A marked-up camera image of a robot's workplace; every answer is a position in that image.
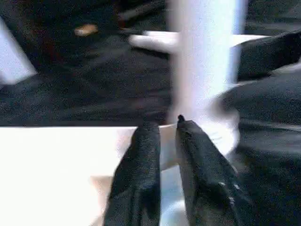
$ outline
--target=white object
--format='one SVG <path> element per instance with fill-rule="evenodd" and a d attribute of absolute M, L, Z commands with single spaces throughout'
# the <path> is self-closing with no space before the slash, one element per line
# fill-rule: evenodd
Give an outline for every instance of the white object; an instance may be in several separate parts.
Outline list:
<path fill-rule="evenodd" d="M 143 35 L 152 37 L 165 37 L 168 39 L 177 39 L 179 36 L 178 32 L 160 32 L 160 31 L 144 31 Z"/>
<path fill-rule="evenodd" d="M 0 78 L 15 84 L 36 74 L 36 70 L 0 18 Z"/>
<path fill-rule="evenodd" d="M 223 155 L 239 141 L 238 113 L 223 112 L 218 97 L 234 83 L 237 53 L 230 52 L 244 10 L 240 0 L 173 0 L 173 26 L 179 32 L 174 55 L 174 106 L 170 122 L 182 114 L 194 120 Z"/>
<path fill-rule="evenodd" d="M 174 37 L 169 37 L 168 35 L 131 35 L 129 37 L 129 43 L 134 47 L 163 53 L 176 53 L 178 47 L 178 40 Z"/>
<path fill-rule="evenodd" d="M 161 212 L 160 226 L 189 226 L 178 165 L 161 172 Z"/>

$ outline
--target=white tube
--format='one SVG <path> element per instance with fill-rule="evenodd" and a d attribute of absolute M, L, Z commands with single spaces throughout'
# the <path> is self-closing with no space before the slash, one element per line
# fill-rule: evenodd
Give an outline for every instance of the white tube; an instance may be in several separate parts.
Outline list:
<path fill-rule="evenodd" d="M 177 39 L 179 36 L 178 32 L 159 32 L 159 31 L 144 31 L 143 35 L 152 36 L 152 37 L 166 37 L 170 39 Z"/>
<path fill-rule="evenodd" d="M 178 42 L 176 38 L 168 36 L 146 36 L 146 35 L 131 35 L 128 39 L 131 46 L 145 48 L 162 53 L 176 53 Z"/>
<path fill-rule="evenodd" d="M 37 73 L 1 18 L 0 49 L 0 77 L 5 84 L 15 84 Z"/>
<path fill-rule="evenodd" d="M 235 79 L 231 36 L 239 30 L 241 0 L 172 0 L 173 30 L 179 31 L 179 52 L 173 60 L 174 106 L 171 122 L 182 114 L 194 120 L 226 155 L 238 143 L 238 114 L 222 112 L 218 96 Z"/>

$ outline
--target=black cloth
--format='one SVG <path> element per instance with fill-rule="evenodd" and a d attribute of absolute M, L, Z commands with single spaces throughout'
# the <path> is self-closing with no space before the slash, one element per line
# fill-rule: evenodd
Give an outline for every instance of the black cloth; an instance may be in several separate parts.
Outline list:
<path fill-rule="evenodd" d="M 298 37 L 299 31 L 241 44 L 239 79 L 270 76 L 271 70 L 295 62 L 300 57 Z M 284 58 L 289 51 L 291 56 Z M 299 123 L 299 76 L 278 77 L 233 89 L 226 105 L 237 108 L 243 118 Z M 123 37 L 110 35 L 91 42 L 84 54 L 70 54 L 56 70 L 3 88 L 0 124 L 164 124 L 171 89 L 167 55 L 132 49 Z"/>
<path fill-rule="evenodd" d="M 34 13 L 28 16 L 42 22 L 53 22 L 54 19 L 89 11 L 108 2 L 108 0 L 32 0 L 27 4 L 27 7 Z"/>
<path fill-rule="evenodd" d="M 258 225 L 301 225 L 301 130 L 240 123 L 232 164 L 258 212 Z"/>

